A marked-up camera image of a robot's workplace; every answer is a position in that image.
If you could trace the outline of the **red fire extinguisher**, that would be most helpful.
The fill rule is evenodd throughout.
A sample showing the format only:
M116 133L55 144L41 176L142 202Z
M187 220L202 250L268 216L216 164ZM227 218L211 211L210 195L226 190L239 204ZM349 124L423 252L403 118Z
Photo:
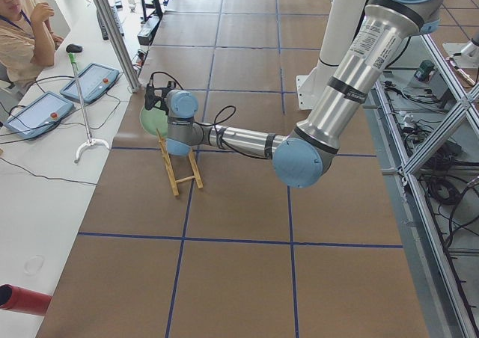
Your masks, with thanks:
M1 285L2 310L44 316L51 300L51 295L10 284Z

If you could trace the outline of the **teach pendant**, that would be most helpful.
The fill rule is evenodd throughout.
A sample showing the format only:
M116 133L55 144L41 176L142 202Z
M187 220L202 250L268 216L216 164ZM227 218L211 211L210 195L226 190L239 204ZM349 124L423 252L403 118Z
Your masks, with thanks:
M22 139L29 140L54 129L73 109L70 100L47 91L11 115L4 126Z
M79 72L79 83L85 104L98 100L115 84L119 70L103 64L90 63Z

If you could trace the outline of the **wooden plate rack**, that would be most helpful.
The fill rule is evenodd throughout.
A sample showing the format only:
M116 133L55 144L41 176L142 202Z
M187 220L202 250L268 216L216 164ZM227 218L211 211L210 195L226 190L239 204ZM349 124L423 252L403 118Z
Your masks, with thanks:
M185 157L171 156L167 151L166 137L158 128L155 128L155 133L173 196L180 195L179 185L185 182L193 181L197 188L202 189L204 182L193 150L189 149Z

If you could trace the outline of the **grabber stick tool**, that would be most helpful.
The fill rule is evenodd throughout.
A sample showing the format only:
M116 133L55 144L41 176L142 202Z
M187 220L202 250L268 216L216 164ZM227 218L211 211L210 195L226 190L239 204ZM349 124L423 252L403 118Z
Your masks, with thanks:
M76 56L75 56L74 53L68 52L68 57L70 59L70 63L71 63L72 69L73 69L74 82L76 84L77 92L78 92L78 95L79 95L80 108L82 110L82 117L83 117L83 121L84 121L84 125L85 125L85 132L86 132L86 138L87 138L86 142L82 143L76 150L74 163L78 164L83 152L86 151L86 149L92 148L95 145L100 145L100 146L105 147L107 150L109 150L110 145L104 139L93 138L92 137L91 128L90 128L89 120L88 120L88 114L87 114L87 111L86 111L85 102L84 102L84 98L83 98L83 95L82 95L82 89L81 89L81 85L80 85L80 82L79 82L79 71L78 71L78 66L77 66L77 63L76 63Z

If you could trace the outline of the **seated person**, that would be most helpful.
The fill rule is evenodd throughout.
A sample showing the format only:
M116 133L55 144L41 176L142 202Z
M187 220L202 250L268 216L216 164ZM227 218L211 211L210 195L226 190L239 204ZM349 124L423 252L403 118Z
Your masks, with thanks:
M55 15L46 0L1 0L1 64L8 79L25 91L44 68L55 64L64 38L51 28Z

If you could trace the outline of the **light green plate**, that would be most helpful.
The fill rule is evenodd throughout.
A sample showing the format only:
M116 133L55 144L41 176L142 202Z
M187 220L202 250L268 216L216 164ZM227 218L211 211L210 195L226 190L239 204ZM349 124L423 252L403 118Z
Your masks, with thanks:
M151 135L166 136L168 133L168 117L164 111L157 108L147 110L142 108L140 112L140 124L144 131Z

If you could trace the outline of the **far teach pendant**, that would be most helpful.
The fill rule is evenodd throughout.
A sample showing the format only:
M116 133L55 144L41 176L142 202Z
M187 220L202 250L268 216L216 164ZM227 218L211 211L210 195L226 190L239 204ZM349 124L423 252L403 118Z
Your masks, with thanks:
M85 104L98 100L115 84L119 70L103 64L90 63L79 72L79 83Z

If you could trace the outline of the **near teach pendant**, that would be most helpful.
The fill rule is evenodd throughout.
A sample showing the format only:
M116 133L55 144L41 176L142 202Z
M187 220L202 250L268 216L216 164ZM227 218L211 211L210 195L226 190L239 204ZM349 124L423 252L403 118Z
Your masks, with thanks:
M70 100L47 91L11 115L4 126L22 139L29 140L54 129L73 109Z

